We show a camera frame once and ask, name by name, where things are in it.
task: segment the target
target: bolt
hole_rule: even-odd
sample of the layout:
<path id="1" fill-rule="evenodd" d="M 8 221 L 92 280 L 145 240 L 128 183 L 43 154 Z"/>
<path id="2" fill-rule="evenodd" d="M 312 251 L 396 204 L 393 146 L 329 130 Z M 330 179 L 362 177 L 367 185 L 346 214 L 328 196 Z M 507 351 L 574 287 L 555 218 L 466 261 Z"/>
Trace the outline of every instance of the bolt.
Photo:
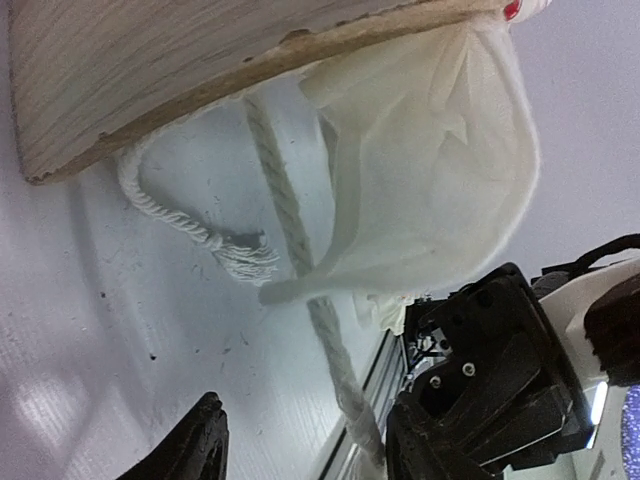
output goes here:
<path id="1" fill-rule="evenodd" d="M 431 377 L 431 380 L 429 380 L 429 383 L 433 388 L 437 390 L 442 386 L 442 379 L 436 375 L 435 377 Z"/>
<path id="2" fill-rule="evenodd" d="M 476 366 L 471 362 L 465 363 L 462 367 L 462 373 L 464 373 L 467 377 L 473 377 L 476 374 Z"/>

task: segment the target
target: white fabric bag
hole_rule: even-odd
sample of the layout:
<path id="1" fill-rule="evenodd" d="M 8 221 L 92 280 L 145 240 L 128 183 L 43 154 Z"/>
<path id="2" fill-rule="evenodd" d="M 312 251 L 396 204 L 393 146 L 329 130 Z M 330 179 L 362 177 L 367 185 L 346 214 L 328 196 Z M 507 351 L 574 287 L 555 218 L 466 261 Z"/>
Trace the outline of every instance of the white fabric bag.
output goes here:
<path id="1" fill-rule="evenodd" d="M 333 239 L 310 274 L 264 286 L 263 303 L 446 288 L 506 243 L 539 152 L 501 13 L 337 57 L 301 88 L 338 137 Z"/>

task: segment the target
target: wood grain surface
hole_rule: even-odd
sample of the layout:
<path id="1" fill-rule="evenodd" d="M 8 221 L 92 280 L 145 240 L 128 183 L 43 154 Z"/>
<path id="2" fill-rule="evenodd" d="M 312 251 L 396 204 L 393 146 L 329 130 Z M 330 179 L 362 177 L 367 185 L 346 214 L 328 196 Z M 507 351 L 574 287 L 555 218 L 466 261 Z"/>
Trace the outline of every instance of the wood grain surface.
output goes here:
<path id="1" fill-rule="evenodd" d="M 259 82 L 508 0 L 14 0 L 23 173 L 51 183 Z"/>

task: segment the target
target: twisted rope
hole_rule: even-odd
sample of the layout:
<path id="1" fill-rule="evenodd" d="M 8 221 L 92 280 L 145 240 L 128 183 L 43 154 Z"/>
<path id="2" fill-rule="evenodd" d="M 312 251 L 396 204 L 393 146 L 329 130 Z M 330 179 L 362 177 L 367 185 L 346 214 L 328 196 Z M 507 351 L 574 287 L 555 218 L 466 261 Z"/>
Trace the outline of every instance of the twisted rope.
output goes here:
<path id="1" fill-rule="evenodd" d="M 299 204 L 286 174 L 271 123 L 256 96 L 245 96 L 244 105 L 260 163 L 282 224 L 291 262 L 299 277 L 306 275 L 314 268 L 311 244 L 304 230 Z M 385 454 L 380 431 L 373 410 L 364 398 L 362 388 L 356 379 L 349 352 L 342 341 L 335 308 L 327 297 L 311 300 L 307 307 L 313 329 L 329 364 L 329 373 L 338 406 L 346 420 L 347 431 L 354 443 L 377 467 L 378 473 L 384 476 Z"/>
<path id="2" fill-rule="evenodd" d="M 233 237 L 201 225 L 185 212 L 167 208 L 142 190 L 140 165 L 149 146 L 164 133 L 154 132 L 145 140 L 125 149 L 118 161 L 118 180 L 131 204 L 145 215 L 160 220 L 188 235 L 197 245 L 209 250 L 222 267 L 240 282 L 264 285 L 276 270 L 278 255 L 266 244 L 263 234 L 256 234 L 258 247 L 238 245 Z"/>

